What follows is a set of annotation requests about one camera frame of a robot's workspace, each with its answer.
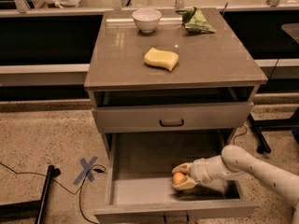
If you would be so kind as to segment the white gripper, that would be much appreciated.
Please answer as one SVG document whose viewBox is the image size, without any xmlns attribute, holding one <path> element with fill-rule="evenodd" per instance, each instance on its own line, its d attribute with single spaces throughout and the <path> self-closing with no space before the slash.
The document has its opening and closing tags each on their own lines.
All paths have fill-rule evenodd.
<svg viewBox="0 0 299 224">
<path fill-rule="evenodd" d="M 183 173 L 184 178 L 177 184 L 173 183 L 176 190 L 193 189 L 197 184 L 206 181 L 206 166 L 204 159 L 198 159 L 190 162 L 182 163 L 176 166 L 172 173 Z"/>
</svg>

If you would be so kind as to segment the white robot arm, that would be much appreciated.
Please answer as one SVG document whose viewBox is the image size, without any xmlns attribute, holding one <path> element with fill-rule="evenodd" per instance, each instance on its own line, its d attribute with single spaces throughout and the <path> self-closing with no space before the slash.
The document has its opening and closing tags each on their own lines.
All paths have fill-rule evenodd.
<svg viewBox="0 0 299 224">
<path fill-rule="evenodd" d="M 220 192 L 227 190 L 226 180 L 249 174 L 283 197 L 294 208 L 292 224 L 299 224 L 299 176 L 254 158 L 242 147 L 226 146 L 220 155 L 182 163 L 172 174 L 176 190 L 203 186 Z"/>
</svg>

